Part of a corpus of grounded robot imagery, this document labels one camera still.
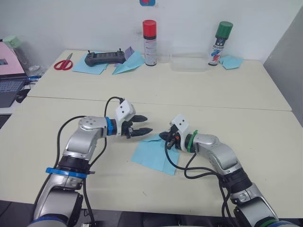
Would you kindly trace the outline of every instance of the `red scissors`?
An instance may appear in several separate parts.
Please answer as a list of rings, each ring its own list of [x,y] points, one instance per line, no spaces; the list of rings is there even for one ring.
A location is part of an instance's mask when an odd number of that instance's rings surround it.
[[[72,56],[72,53],[70,55],[68,55],[67,59],[59,61],[58,63],[56,63],[53,68],[55,70],[70,70],[72,68],[72,61],[70,60]]]

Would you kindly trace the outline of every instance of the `green ring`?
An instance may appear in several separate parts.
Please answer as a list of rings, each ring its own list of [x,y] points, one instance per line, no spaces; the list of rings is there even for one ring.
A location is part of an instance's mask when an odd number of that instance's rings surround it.
[[[277,220],[271,219],[271,220],[268,220],[268,221],[264,222],[262,225],[260,225],[260,227],[266,227],[266,226],[269,226],[270,224],[275,223],[275,222],[277,222]]]
[[[188,146],[187,146],[187,152],[190,153],[191,145],[193,145],[194,137],[198,134],[198,130],[194,131],[194,134],[191,135]]]

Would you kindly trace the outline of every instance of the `laptop keyboard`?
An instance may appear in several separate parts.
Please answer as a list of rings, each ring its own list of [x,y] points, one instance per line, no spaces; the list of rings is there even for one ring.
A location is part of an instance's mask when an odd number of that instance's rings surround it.
[[[2,81],[0,82],[0,93],[2,92],[16,92],[20,88],[22,80],[20,81]]]

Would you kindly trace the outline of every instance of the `red cap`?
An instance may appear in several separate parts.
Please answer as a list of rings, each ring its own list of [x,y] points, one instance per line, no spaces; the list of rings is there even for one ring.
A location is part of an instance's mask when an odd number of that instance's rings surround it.
[[[154,20],[143,21],[143,36],[154,37],[157,35],[157,23]]]

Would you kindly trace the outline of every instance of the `laptop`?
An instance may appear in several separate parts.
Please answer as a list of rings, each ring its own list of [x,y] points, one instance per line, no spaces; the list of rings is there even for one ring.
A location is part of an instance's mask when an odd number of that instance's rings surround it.
[[[26,79],[15,54],[4,42],[0,42],[0,108],[12,105]]]

